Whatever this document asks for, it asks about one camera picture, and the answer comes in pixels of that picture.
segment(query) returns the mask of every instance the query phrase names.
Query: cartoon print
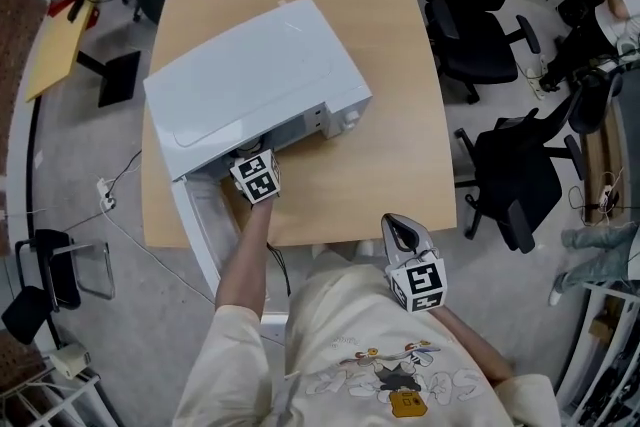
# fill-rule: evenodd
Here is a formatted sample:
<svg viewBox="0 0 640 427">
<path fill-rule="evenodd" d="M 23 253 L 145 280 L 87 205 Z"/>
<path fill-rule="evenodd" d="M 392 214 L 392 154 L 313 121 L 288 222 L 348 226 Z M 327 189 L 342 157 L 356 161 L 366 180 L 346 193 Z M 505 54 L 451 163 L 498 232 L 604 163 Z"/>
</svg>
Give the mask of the cartoon print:
<svg viewBox="0 0 640 427">
<path fill-rule="evenodd" d="M 475 369 L 425 375 L 423 370 L 433 363 L 434 355 L 439 351 L 424 340 L 409 343 L 404 351 L 390 355 L 380 354 L 372 347 L 316 374 L 318 380 L 307 386 L 306 394 L 337 393 L 346 386 L 351 397 L 375 396 L 378 402 L 391 406 L 396 418 L 409 418 L 424 416 L 431 397 L 438 405 L 448 406 L 454 398 L 454 390 L 458 391 L 457 399 L 462 402 L 485 392 L 482 374 Z"/>
<path fill-rule="evenodd" d="M 380 355 L 378 349 L 371 348 L 366 353 L 357 352 L 355 359 L 341 362 L 356 363 L 359 367 L 371 366 L 374 379 L 358 374 L 357 378 L 347 380 L 349 394 L 352 397 L 371 396 L 377 393 L 378 400 L 383 404 L 391 403 L 391 410 L 395 417 L 423 416 L 427 412 L 427 405 L 420 396 L 420 391 L 426 390 L 424 379 L 416 374 L 416 365 L 428 367 L 433 363 L 430 352 L 440 349 L 430 347 L 430 343 L 424 340 L 419 343 L 410 343 L 405 350 L 398 354 Z M 383 362 L 397 362 L 395 366 L 386 366 Z"/>
<path fill-rule="evenodd" d="M 453 381 L 446 372 L 436 372 L 429 383 L 429 393 L 432 393 L 436 402 L 441 406 L 448 406 L 451 403 L 451 393 L 453 391 Z"/>
<path fill-rule="evenodd" d="M 462 400 L 463 402 L 465 400 L 478 397 L 484 393 L 484 389 L 482 387 L 482 374 L 471 368 L 461 368 L 453 374 L 453 384 L 458 388 L 473 386 L 473 388 L 467 393 L 458 395 L 458 400 Z"/>
</svg>

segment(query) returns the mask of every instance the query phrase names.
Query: power strip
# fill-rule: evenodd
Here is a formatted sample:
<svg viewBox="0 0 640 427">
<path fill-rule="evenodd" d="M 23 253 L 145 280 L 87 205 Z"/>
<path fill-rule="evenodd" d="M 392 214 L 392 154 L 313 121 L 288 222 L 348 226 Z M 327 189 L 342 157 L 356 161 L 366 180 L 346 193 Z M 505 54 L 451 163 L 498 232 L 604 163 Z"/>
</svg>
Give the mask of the power strip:
<svg viewBox="0 0 640 427">
<path fill-rule="evenodd" d="M 607 204 L 609 203 L 609 194 L 613 187 L 611 185 L 605 185 L 604 189 L 602 189 L 602 194 L 600 194 L 600 200 L 598 201 L 601 210 L 607 210 Z"/>
<path fill-rule="evenodd" d="M 98 189 L 98 196 L 100 197 L 100 208 L 105 212 L 113 210 L 116 207 L 116 199 L 109 192 L 109 187 L 104 181 L 104 178 L 98 180 L 96 188 Z"/>
</svg>

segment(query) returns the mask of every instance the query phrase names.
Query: white appliance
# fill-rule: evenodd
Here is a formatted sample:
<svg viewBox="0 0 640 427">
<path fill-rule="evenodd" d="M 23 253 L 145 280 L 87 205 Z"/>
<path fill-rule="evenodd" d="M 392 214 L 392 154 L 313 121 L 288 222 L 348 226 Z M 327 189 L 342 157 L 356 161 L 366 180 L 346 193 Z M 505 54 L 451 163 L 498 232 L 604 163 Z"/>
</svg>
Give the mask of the white appliance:
<svg viewBox="0 0 640 427">
<path fill-rule="evenodd" d="M 234 158 L 278 150 L 317 131 L 327 138 L 349 131 L 371 98 L 312 0 L 284 4 L 220 34 L 144 86 L 178 212 L 214 293 L 237 241 L 218 186 Z"/>
</svg>

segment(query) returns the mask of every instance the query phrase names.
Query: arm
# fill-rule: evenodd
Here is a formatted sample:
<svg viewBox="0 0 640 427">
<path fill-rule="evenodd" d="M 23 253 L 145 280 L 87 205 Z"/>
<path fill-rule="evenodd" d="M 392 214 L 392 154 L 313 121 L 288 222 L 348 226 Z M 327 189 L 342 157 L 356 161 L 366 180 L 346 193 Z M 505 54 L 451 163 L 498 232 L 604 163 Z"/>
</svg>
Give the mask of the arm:
<svg viewBox="0 0 640 427">
<path fill-rule="evenodd" d="M 430 313 L 453 333 L 494 388 L 514 376 L 507 360 L 449 308 L 441 306 Z"/>
<path fill-rule="evenodd" d="M 274 197 L 253 206 L 236 252 L 222 273 L 216 308 L 243 306 L 262 317 L 266 295 L 267 234 Z"/>
<path fill-rule="evenodd" d="M 607 6 L 609 7 L 609 11 L 620 20 L 628 20 L 629 10 L 627 9 L 627 5 L 624 3 L 624 0 L 607 0 Z"/>
</svg>

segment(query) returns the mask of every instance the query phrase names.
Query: sneaker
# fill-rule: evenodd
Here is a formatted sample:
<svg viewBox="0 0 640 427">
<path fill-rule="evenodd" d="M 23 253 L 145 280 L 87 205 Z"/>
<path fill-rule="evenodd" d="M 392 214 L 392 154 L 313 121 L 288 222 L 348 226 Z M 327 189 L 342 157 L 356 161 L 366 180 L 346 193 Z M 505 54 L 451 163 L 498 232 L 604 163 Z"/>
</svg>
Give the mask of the sneaker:
<svg viewBox="0 0 640 427">
<path fill-rule="evenodd" d="M 318 255 L 321 255 L 327 249 L 329 249 L 329 246 L 327 246 L 326 244 L 314 244 L 313 246 L 311 246 L 311 257 L 315 260 Z"/>
<path fill-rule="evenodd" d="M 549 294 L 549 306 L 555 306 L 560 302 L 560 298 L 562 297 L 562 292 L 558 292 L 555 287 L 551 289 L 551 293 Z"/>
<path fill-rule="evenodd" d="M 356 256 L 375 256 L 373 240 L 361 240 L 356 245 Z"/>
</svg>

